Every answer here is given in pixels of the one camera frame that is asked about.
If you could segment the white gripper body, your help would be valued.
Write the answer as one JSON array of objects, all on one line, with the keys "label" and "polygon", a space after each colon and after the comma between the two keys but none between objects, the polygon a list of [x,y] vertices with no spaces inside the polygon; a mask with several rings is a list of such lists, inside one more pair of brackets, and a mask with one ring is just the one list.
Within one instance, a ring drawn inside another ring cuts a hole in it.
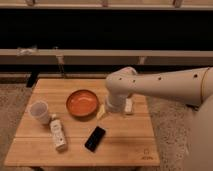
[{"label": "white gripper body", "polygon": [[126,99],[119,96],[108,95],[105,100],[105,108],[107,112],[123,113],[126,106]]}]

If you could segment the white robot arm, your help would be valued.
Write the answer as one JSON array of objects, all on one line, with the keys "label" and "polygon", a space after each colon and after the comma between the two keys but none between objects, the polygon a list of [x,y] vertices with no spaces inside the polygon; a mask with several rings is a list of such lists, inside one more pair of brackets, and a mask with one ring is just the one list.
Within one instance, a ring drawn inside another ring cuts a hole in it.
[{"label": "white robot arm", "polygon": [[105,110],[123,113],[132,94],[153,96],[198,107],[183,161],[184,171],[213,171],[213,67],[138,75],[125,67],[106,77]]}]

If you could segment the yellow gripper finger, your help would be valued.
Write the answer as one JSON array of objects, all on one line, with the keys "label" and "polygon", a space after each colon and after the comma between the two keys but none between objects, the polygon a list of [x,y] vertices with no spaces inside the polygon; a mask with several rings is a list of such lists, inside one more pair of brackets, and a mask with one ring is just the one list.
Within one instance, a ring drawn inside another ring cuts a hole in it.
[{"label": "yellow gripper finger", "polygon": [[100,106],[100,109],[99,109],[97,115],[96,115],[97,120],[102,119],[105,114],[106,114],[105,105],[102,104]]}]

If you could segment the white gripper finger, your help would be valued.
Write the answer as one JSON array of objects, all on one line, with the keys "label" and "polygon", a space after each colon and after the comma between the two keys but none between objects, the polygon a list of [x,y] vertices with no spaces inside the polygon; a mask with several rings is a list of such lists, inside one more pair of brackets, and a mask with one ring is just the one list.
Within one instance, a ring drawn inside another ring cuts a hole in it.
[{"label": "white gripper finger", "polygon": [[126,100],[126,105],[124,112],[126,115],[132,115],[133,114],[133,102],[131,99]]}]

